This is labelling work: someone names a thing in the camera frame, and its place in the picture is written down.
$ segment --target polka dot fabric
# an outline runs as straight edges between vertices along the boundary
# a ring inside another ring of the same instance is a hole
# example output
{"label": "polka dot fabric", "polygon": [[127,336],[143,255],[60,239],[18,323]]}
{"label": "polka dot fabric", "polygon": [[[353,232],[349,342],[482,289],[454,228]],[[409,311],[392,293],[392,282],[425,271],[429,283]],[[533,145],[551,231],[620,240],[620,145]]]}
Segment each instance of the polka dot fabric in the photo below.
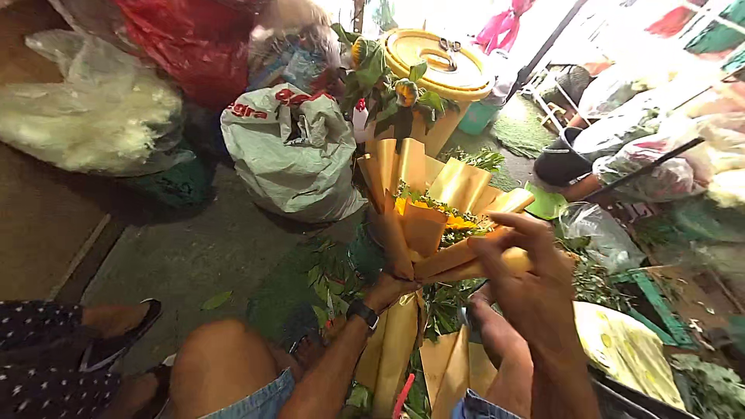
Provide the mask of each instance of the polka dot fabric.
{"label": "polka dot fabric", "polygon": [[[47,301],[0,301],[0,352],[71,335],[81,306]],[[97,418],[120,385],[118,374],[38,365],[0,365],[0,418]]]}

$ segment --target denim shorts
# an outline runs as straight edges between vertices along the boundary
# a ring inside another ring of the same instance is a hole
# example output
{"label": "denim shorts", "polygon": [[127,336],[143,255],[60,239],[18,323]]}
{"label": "denim shorts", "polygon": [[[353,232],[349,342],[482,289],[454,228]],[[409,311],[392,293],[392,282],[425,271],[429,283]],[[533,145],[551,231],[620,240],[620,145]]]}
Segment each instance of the denim shorts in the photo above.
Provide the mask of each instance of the denim shorts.
{"label": "denim shorts", "polygon": [[295,379],[288,368],[254,394],[202,419],[274,419],[294,389]]}
{"label": "denim shorts", "polygon": [[469,388],[466,396],[460,399],[453,409],[451,419],[520,419],[520,417],[482,399]]}

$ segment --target person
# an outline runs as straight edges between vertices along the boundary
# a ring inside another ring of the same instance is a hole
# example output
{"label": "person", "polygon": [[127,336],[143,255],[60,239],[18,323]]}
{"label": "person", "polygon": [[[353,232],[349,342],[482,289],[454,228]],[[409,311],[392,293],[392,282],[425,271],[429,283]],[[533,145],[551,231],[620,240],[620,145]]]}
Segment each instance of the person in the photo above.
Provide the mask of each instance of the person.
{"label": "person", "polygon": [[[160,406],[150,402],[159,389],[167,391],[170,371],[122,377],[107,367],[155,323],[160,310],[152,299],[96,307],[0,301],[0,418],[153,417]],[[76,351],[79,342],[86,346]]]}
{"label": "person", "polygon": [[[513,231],[500,239],[469,240],[489,279],[470,303],[499,372],[484,398],[469,390],[453,418],[600,417],[574,328],[571,267],[553,246],[550,228],[526,215],[491,217]],[[528,252],[535,267],[530,273],[513,276],[502,263],[501,253],[513,246]],[[362,303],[380,315],[419,287],[383,273]],[[503,318],[491,309],[494,300]],[[174,417],[335,418],[371,336],[369,319],[348,315],[337,338],[305,368],[278,356],[240,321],[196,329],[173,367]]]}

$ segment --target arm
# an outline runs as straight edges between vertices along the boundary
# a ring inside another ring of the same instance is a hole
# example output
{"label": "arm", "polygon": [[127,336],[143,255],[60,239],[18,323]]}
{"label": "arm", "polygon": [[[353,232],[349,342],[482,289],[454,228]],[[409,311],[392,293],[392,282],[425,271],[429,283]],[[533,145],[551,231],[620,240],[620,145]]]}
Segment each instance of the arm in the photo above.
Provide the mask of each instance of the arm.
{"label": "arm", "polygon": [[[571,266],[554,247],[550,227],[535,218],[492,214],[514,230],[499,239],[470,238],[504,317],[530,346],[535,367],[535,418],[597,419],[600,412],[574,325]],[[533,271],[514,276],[501,261],[505,249],[528,252]]]}
{"label": "arm", "polygon": [[[380,315],[401,295],[409,294],[421,285],[395,280],[381,274],[378,283],[365,296],[365,305]],[[278,419],[336,418],[352,382],[355,366],[370,337],[370,328],[359,316],[347,319],[339,336],[326,349],[316,366],[305,373],[295,385],[290,399],[279,412]]]}

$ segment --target teal bucket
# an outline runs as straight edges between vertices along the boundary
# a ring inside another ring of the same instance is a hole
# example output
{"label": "teal bucket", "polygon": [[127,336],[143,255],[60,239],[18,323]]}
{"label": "teal bucket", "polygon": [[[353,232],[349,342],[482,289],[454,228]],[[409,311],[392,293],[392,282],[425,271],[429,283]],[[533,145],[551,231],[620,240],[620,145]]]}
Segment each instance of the teal bucket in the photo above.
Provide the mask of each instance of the teal bucket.
{"label": "teal bucket", "polygon": [[485,104],[483,101],[473,102],[460,120],[458,129],[468,134],[480,134],[501,108],[498,105]]}

